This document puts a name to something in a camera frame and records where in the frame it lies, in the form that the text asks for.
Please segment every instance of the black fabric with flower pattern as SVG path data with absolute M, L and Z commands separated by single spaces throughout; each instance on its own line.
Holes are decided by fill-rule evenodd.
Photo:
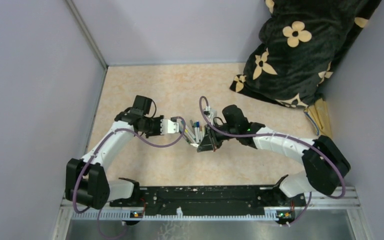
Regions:
M 331 78 L 381 0 L 265 0 L 271 18 L 232 91 L 306 108 Z

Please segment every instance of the bundle of markers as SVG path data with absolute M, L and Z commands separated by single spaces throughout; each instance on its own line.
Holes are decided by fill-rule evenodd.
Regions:
M 190 125 L 191 127 L 186 122 L 184 123 L 182 128 L 182 131 L 185 129 L 183 138 L 188 144 L 198 147 L 205 136 L 205 127 L 200 125 L 199 121 L 194 122 L 192 120 L 190 120 Z

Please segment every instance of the floor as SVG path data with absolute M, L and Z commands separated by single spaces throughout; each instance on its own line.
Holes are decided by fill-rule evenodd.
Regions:
M 250 122 L 296 137 L 315 138 L 303 111 L 258 101 L 229 90 L 244 63 L 143 65 L 110 67 L 92 130 L 89 148 L 109 130 L 114 117 L 133 104 L 136 95 L 153 99 L 157 115 L 203 121 L 198 100 L 206 96 L 219 116 L 236 104 Z M 178 135 L 151 137 L 168 144 Z M 225 141 L 216 152 L 197 153 L 182 140 L 169 148 L 154 148 L 134 138 L 107 171 L 108 180 L 129 178 L 141 186 L 274 184 L 280 177 L 302 171 L 292 159 L 256 150 L 236 140 Z

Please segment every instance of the wall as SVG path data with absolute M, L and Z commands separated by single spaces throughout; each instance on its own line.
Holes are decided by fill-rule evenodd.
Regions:
M 334 140 L 351 164 L 375 239 L 384 239 L 384 1 L 326 86 Z
M 0 240 L 51 238 L 103 73 L 64 1 L 0 1 Z
M 111 65 L 245 62 L 264 0 L 74 0 Z

